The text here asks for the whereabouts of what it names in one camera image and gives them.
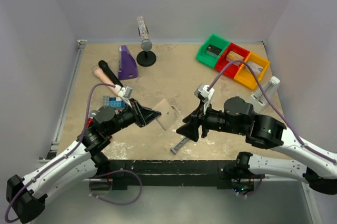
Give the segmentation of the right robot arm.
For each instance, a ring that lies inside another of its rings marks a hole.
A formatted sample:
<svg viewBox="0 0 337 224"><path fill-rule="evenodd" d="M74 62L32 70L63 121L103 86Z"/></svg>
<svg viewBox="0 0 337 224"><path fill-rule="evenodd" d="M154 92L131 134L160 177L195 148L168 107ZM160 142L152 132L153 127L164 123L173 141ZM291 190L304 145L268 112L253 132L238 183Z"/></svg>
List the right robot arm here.
<svg viewBox="0 0 337 224"><path fill-rule="evenodd" d="M241 152L236 160L237 169L254 175L291 178L308 184L317 192L336 194L336 153L297 136L281 121L254 112L253 105L238 96L225 101L220 111L211 107L205 110L200 104L183 123L176 133L195 142L213 130L242 135L253 147L289 157L281 160Z"/></svg>

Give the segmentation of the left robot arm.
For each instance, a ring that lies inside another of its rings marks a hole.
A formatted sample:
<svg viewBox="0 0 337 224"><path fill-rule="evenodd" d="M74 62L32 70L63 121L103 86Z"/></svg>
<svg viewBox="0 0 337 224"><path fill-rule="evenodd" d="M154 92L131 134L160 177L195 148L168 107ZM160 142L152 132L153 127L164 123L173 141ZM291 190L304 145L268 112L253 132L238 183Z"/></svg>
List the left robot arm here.
<svg viewBox="0 0 337 224"><path fill-rule="evenodd" d="M8 179L8 209L16 213L21 223L36 219L58 192L76 181L94 177L106 165L108 159L102 150L110 144L113 134L132 124L142 128L160 116L159 111L144 107L135 99L130 99L130 104L121 111L111 106L100 107L67 149L35 171Z"/></svg>

